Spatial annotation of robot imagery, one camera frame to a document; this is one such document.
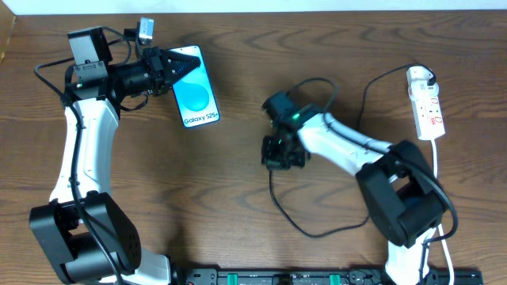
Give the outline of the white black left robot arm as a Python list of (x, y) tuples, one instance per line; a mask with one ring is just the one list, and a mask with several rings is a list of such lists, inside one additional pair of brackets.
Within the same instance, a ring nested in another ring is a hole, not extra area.
[(122, 101), (153, 97), (200, 66), (200, 59), (153, 47), (137, 27), (120, 33), (136, 61), (114, 63), (105, 27), (70, 32), (64, 88), (67, 120), (63, 162), (47, 204), (29, 225), (62, 283), (169, 284), (168, 257), (141, 246), (137, 229), (111, 195), (112, 145)]

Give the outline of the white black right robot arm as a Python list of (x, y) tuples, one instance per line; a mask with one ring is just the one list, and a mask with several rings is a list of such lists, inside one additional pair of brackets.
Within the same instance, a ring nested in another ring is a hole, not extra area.
[(303, 168), (317, 154), (355, 177), (370, 219), (388, 241), (387, 276), (396, 284), (423, 284), (436, 228), (455, 209), (418, 147), (367, 137), (318, 106), (300, 108), (285, 92), (262, 108), (275, 129), (263, 139), (262, 165), (271, 173)]

